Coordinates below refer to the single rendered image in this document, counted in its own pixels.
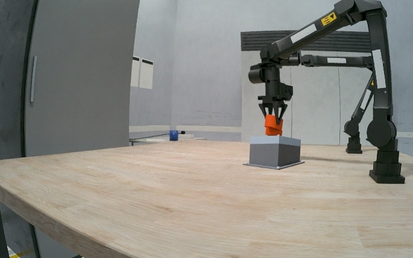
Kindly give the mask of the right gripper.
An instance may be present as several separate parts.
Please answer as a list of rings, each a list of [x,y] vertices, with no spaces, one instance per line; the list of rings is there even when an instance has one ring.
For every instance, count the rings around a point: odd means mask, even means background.
[[[290,62],[288,62],[288,61],[289,61],[289,60],[285,60],[285,61],[283,61],[283,62],[282,62],[282,66],[291,66],[291,65],[290,65]],[[281,67],[278,67],[278,68],[280,68],[280,69],[281,69],[281,68],[282,68],[282,66],[281,66]]]

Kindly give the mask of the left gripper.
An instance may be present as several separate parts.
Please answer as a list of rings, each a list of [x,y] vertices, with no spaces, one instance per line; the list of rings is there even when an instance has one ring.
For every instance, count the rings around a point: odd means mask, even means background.
[[[270,83],[269,81],[265,81],[265,96],[257,96],[257,100],[262,100],[262,104],[259,104],[259,107],[265,118],[267,115],[265,108],[268,108],[269,115],[272,115],[273,108],[274,108],[274,114],[276,117],[277,125],[280,125],[283,114],[288,106],[287,104],[285,104],[285,102],[283,102],[283,100],[289,101],[288,96],[280,95],[279,82],[280,81],[278,80],[270,81]],[[282,108],[280,112],[280,116],[279,116],[279,108]]]

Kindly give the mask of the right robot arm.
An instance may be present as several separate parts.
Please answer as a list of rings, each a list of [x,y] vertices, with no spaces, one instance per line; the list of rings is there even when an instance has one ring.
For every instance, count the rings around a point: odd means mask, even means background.
[[[320,56],[305,54],[301,56],[301,51],[293,53],[292,56],[286,58],[289,60],[291,66],[299,66],[300,63],[305,67],[320,67],[320,66],[333,66],[333,67],[355,67],[355,68],[367,68],[373,71],[371,56],[364,57],[342,57],[342,56]],[[344,132],[348,134],[348,144],[346,152],[348,154],[362,154],[361,150],[361,138],[359,131],[359,123],[374,95],[373,88],[373,73],[369,79],[369,82],[360,98],[360,101],[351,116],[351,120],[347,121],[344,125]]]

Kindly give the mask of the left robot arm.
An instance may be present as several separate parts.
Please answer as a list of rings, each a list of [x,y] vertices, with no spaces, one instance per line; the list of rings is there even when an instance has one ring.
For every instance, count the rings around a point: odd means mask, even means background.
[[[281,67],[282,62],[293,53],[342,27],[366,20],[374,88],[373,120],[368,125],[366,140],[379,149],[369,176],[379,184],[404,184],[405,177],[400,175],[402,164],[398,162],[397,129],[392,121],[393,96],[386,17],[386,10],[380,1],[341,0],[324,16],[264,46],[260,50],[261,63],[250,67],[248,78],[253,84],[280,81],[280,68],[277,67]]]

